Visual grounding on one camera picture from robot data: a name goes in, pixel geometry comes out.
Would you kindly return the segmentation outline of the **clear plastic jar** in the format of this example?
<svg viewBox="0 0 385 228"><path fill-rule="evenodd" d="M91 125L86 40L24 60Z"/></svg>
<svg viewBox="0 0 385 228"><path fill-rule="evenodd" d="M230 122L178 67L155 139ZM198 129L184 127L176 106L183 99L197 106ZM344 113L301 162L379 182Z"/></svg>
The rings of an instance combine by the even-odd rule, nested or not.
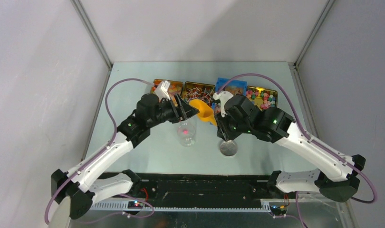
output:
<svg viewBox="0 0 385 228"><path fill-rule="evenodd" d="M178 141L182 146L191 147L196 142L197 123L195 119L182 121L177 129Z"/></svg>

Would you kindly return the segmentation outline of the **orange plastic scoop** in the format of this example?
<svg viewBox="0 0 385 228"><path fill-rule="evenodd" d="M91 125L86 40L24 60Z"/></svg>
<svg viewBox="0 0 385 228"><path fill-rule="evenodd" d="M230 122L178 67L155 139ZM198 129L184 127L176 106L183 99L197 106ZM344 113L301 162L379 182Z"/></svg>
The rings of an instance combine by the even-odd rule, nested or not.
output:
<svg viewBox="0 0 385 228"><path fill-rule="evenodd" d="M203 122L209 122L214 126L217 126L214 111L204 101L200 99L193 99L189 102L189 105L198 109L198 118Z"/></svg>

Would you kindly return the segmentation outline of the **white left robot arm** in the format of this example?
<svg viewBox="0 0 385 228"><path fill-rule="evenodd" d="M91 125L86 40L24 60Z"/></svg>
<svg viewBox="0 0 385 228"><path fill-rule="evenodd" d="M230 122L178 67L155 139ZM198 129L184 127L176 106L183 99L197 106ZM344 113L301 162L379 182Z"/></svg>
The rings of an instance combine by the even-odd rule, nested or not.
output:
<svg viewBox="0 0 385 228"><path fill-rule="evenodd" d="M175 99L174 103L172 99L155 94L143 95L132 113L115 126L113 136L105 145L68 171L57 169L51 174L52 200L57 204L65 200L70 202L67 210L70 219L81 218L92 205L112 196L123 193L130 198L139 196L140 178L130 170L106 180L98 178L150 136L151 128L165 122L177 124L199 113L179 95Z"/></svg>

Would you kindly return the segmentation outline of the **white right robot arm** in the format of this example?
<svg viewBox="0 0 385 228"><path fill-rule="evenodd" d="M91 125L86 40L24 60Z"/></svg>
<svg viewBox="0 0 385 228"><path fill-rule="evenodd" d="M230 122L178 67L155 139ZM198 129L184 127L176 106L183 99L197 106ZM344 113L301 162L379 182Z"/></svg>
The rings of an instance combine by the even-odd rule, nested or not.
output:
<svg viewBox="0 0 385 228"><path fill-rule="evenodd" d="M291 192L315 192L333 201L346 202L357 193L360 180L350 166L362 170L366 162L363 156L345 155L323 142L316 145L314 137L307 138L294 118L277 107L262 111L247 97L226 91L215 93L213 99L221 107L215 120L217 136L224 141L251 134L260 141L287 148L315 165L316 169L311 171L274 171L267 182L272 198L279 199Z"/></svg>

